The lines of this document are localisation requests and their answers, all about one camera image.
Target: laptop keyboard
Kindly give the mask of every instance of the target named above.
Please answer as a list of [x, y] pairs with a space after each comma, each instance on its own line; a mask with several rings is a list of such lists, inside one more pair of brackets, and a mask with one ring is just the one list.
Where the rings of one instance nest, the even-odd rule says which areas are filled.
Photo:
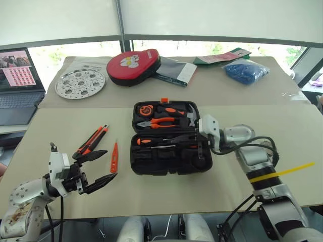
[[0, 108], [32, 107], [40, 101], [44, 93], [2, 94], [0, 95]]

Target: white cable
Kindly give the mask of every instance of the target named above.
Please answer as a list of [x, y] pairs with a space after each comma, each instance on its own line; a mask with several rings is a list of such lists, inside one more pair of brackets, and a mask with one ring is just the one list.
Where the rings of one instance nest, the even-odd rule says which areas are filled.
[[167, 236], [167, 234], [168, 234], [168, 228], [170, 226], [171, 217], [172, 217], [172, 215], [170, 215], [170, 218], [168, 219], [167, 229], [166, 229], [165, 235], [156, 235], [154, 238], [152, 238], [152, 240], [150, 242], [153, 242], [155, 240], [155, 238], [158, 238], [158, 237], [166, 237]]
[[46, 239], [49, 235], [51, 234], [51, 232], [49, 232], [44, 238], [42, 238], [41, 240], [37, 241], [37, 242], [41, 242], [42, 240]]

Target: green packet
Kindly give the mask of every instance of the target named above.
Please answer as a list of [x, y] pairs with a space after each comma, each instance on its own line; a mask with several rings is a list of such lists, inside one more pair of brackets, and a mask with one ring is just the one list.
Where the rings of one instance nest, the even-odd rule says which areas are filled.
[[196, 57], [193, 61], [193, 64], [213, 64], [213, 63], [228, 62], [241, 57], [245, 59], [249, 59], [250, 54], [251, 52], [245, 49], [235, 48], [224, 54], [214, 54], [214, 55]]

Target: hammer head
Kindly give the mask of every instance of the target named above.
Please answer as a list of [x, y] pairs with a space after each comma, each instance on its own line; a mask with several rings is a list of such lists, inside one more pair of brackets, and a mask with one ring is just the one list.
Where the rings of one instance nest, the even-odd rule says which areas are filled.
[[189, 107], [192, 109], [192, 112], [187, 112], [187, 117], [190, 119], [190, 125], [189, 126], [194, 126], [195, 120], [196, 120], [196, 111], [190, 104]]

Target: laptop screen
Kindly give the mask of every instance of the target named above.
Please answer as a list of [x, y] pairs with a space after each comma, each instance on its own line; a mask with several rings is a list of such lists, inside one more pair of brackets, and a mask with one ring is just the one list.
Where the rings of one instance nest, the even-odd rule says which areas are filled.
[[43, 89], [27, 48], [0, 50], [0, 92]]

